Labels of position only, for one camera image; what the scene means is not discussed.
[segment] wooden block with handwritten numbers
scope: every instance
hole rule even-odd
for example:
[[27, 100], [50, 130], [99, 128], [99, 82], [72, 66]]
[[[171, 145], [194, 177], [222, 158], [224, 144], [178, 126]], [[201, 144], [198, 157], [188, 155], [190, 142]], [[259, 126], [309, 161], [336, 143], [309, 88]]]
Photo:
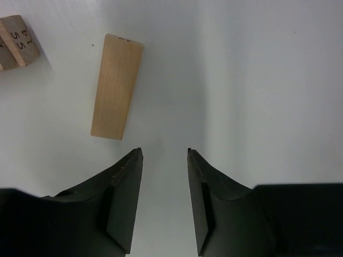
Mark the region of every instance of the wooden block with handwritten numbers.
[[[0, 18], [0, 38], [0, 44], [3, 46], [0, 46], [2, 70], [27, 66], [40, 55], [20, 15]], [[16, 60], [16, 65], [13, 65], [13, 59]]]
[[91, 135], [123, 138], [142, 53], [141, 43], [105, 36]]

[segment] wood grain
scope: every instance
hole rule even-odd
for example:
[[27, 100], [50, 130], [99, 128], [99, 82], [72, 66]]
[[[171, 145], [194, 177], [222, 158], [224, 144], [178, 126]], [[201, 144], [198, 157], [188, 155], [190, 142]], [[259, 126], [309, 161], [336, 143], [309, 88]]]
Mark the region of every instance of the wood grain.
[[20, 67], [33, 63], [40, 55], [20, 15], [0, 18], [0, 37]]
[[105, 36], [91, 135], [123, 138], [142, 53], [141, 43]]

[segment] handwritten number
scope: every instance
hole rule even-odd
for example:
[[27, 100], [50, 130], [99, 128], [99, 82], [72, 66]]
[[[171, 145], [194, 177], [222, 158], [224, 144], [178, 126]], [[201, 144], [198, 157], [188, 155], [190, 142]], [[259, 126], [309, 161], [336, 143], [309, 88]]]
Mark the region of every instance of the handwritten number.
[[26, 48], [26, 46], [23, 43], [20, 43], [20, 45], [18, 45], [18, 43], [17, 43], [17, 46], [19, 49]]
[[15, 34], [16, 37], [13, 36], [13, 33], [11, 32], [11, 35], [12, 35], [12, 37], [13, 37], [14, 39], [20, 38], [20, 36], [19, 36], [19, 34], [18, 34], [17, 32], [15, 32], [14, 34]]

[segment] white surface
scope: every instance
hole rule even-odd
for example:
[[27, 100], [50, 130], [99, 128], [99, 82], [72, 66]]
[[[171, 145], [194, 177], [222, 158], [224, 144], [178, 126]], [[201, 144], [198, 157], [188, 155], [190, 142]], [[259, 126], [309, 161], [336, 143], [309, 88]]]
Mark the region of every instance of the white surface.
[[[44, 52], [0, 73], [0, 187], [54, 195], [142, 147], [131, 256], [197, 256], [188, 147], [248, 186], [343, 182], [342, 0], [0, 5]], [[90, 136], [106, 33], [145, 45], [123, 141]]]

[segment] white background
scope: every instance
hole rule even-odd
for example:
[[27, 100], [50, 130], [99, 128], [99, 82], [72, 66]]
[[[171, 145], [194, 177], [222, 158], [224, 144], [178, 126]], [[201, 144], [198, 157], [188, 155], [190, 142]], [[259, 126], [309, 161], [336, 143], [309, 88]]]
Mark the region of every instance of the white background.
[[[188, 147], [251, 187], [343, 182], [342, 11], [342, 0], [0, 0], [43, 53], [0, 73], [0, 187], [55, 195], [142, 147], [131, 256], [196, 257]], [[106, 33], [145, 46], [123, 141], [90, 136]]]

